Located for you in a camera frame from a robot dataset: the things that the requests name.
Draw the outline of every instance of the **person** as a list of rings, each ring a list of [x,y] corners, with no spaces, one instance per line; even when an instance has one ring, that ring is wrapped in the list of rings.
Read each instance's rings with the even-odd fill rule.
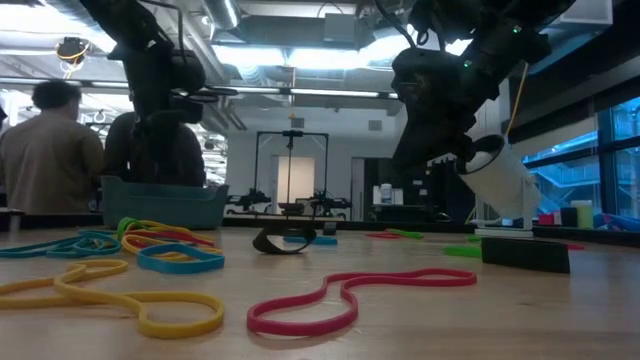
[[[125,182],[203,187],[206,181],[202,149],[196,135],[182,122],[154,116],[147,135],[138,129],[133,112],[118,116],[105,142],[105,175]],[[154,153],[166,159],[154,160]]]
[[[0,181],[8,207],[26,214],[88,213],[102,170],[98,135],[76,122],[82,94],[61,80],[33,90],[41,113],[0,138]]]

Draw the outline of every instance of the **wooden table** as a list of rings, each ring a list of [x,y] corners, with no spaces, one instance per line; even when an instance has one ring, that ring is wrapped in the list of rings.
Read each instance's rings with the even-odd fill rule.
[[[588,245],[572,252],[571,276],[483,265],[441,255],[462,235],[430,234],[424,242],[365,238],[339,232],[337,248],[316,246],[301,256],[257,253],[259,229],[225,228],[218,236],[225,268],[168,276],[132,266],[125,274],[91,282],[109,291],[182,290],[220,297],[224,326],[186,340],[156,340],[136,332],[132,315],[106,306],[0,312],[0,358],[18,359],[634,359],[640,356],[640,253]],[[73,231],[21,233],[21,242],[53,240]],[[8,240],[0,238],[0,244]],[[0,260],[0,282],[59,274],[67,261]],[[361,287],[360,318],[322,338],[251,334],[246,312],[257,302],[316,289],[322,278],[346,271],[407,271],[447,267],[478,273],[465,288]],[[31,291],[24,295],[46,292]],[[198,305],[152,305],[160,321],[207,315]],[[341,313],[336,288],[321,304],[272,318],[317,320]]]

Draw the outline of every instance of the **fluorescent light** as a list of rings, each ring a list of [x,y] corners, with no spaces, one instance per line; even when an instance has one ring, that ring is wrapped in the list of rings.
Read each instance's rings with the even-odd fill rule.
[[[280,94],[280,89],[278,88],[244,86],[224,86],[224,88],[236,90],[239,94]]]
[[[278,48],[214,45],[213,50],[223,64],[235,66],[284,65],[284,56]]]
[[[38,79],[0,77],[0,83],[3,83],[3,84],[36,85],[39,82],[41,82],[41,80],[38,80]]]
[[[129,84],[126,82],[115,82],[115,81],[93,81],[93,86],[95,87],[107,87],[112,89],[128,89]]]
[[[300,69],[356,69],[366,63],[355,50],[295,49],[288,61],[289,66]]]
[[[293,95],[325,95],[325,96],[367,97],[367,98],[378,97],[378,93],[373,91],[291,89],[291,93]]]
[[[445,50],[453,55],[462,55],[473,40],[456,40],[453,44],[447,44]]]
[[[360,56],[366,60],[367,63],[370,61],[386,60],[398,56],[402,50],[408,47],[409,43],[404,36],[387,36],[374,41],[369,46],[360,50]]]

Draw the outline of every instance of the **red rubber band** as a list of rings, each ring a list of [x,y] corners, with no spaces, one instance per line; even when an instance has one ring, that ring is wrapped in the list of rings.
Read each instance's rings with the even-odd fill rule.
[[[450,279],[420,279],[422,276],[450,276]],[[329,284],[344,281],[340,287],[340,296],[347,301],[350,309],[336,317],[295,323],[261,319],[260,316],[275,310],[302,306],[314,303],[327,294]],[[476,274],[468,271],[449,269],[422,269],[405,273],[341,273],[324,278],[322,287],[314,292],[273,299],[254,305],[247,313],[247,328],[256,333],[283,336],[322,336],[351,325],[358,318],[358,299],[349,289],[372,284],[388,284],[403,286],[454,287],[468,286],[478,282]]]
[[[391,234],[391,233],[379,233],[379,234],[367,234],[367,237],[377,238],[377,239],[400,239],[400,235]]]
[[[580,250],[586,250],[586,247],[578,244],[567,244],[567,249],[573,250],[573,251],[580,251]]]
[[[206,241],[202,239],[198,239],[197,237],[187,234],[181,233],[178,231],[144,231],[144,230],[133,230],[127,231],[125,235],[138,235],[138,236],[146,236],[150,238],[167,238],[173,240],[180,240],[185,242],[190,242],[198,245],[205,245],[209,247],[215,247],[216,244],[211,241]]]

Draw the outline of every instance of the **blue basket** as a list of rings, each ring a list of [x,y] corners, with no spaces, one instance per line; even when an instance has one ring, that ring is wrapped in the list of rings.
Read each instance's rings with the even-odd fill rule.
[[[102,177],[105,225],[115,228],[124,217],[151,220],[189,229],[213,229],[222,223],[229,186],[204,189],[189,186],[125,183]]]

